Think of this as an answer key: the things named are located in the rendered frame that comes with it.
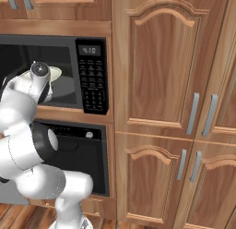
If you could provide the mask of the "black microwave oven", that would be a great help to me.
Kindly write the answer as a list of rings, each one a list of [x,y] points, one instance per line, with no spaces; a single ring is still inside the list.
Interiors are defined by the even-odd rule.
[[[62,70],[51,82],[50,106],[105,115],[109,109],[106,39],[46,35],[0,35],[0,87],[11,74],[28,76],[31,64]]]

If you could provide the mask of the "pale bowl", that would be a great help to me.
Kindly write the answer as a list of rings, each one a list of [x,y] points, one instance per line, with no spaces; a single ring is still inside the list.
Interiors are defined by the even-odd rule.
[[[51,78],[50,81],[54,82],[62,75],[62,70],[59,67],[50,66]]]

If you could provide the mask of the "tall wooden cupboard door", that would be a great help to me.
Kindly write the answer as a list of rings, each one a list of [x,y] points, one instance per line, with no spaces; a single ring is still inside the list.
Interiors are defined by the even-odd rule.
[[[227,1],[112,0],[116,131],[194,137]]]
[[[211,94],[218,95],[217,108],[206,137]],[[236,144],[236,0],[228,0],[195,139]]]

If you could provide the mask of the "black built-in oven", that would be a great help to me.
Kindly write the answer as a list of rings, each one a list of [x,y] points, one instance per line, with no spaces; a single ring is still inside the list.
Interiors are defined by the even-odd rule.
[[[44,164],[90,175],[92,193],[109,197],[106,127],[42,119],[37,122],[49,127],[58,139],[56,156]],[[93,133],[91,139],[86,138],[89,131]]]

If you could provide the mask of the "short wooden cupboard door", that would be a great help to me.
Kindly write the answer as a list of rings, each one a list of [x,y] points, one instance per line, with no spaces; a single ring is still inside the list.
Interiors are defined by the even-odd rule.
[[[194,142],[173,229],[236,229],[236,145]]]
[[[117,219],[172,229],[192,141],[117,133]],[[183,175],[177,174],[186,150]]]

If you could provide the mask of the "wooden drawer front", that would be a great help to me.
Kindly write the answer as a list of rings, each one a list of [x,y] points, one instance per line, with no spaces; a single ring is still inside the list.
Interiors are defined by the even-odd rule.
[[[45,207],[54,207],[55,205],[55,199],[42,199],[41,201]],[[86,214],[103,217],[103,200],[93,198],[84,199],[81,201],[81,210]]]

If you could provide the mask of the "wooden overhead cupboard door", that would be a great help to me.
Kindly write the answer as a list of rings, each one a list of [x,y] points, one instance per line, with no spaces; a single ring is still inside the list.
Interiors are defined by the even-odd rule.
[[[30,0],[29,19],[110,21],[112,0]]]
[[[0,0],[0,19],[23,19],[26,18],[26,10],[23,0],[15,0],[18,9],[12,9],[8,0]]]

